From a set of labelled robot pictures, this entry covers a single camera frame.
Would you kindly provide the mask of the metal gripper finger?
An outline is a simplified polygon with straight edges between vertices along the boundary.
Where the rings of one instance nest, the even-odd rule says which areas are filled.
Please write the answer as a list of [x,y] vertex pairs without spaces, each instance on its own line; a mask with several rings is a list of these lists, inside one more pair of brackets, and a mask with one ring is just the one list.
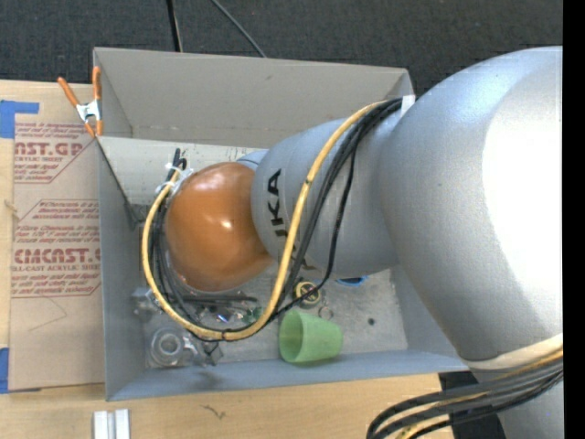
[[198,366],[217,366],[223,358],[223,352],[217,341],[207,341],[192,334],[183,336],[184,350],[190,353],[193,364]]
[[132,295],[133,314],[141,321],[148,322],[163,313],[150,288],[138,287]]

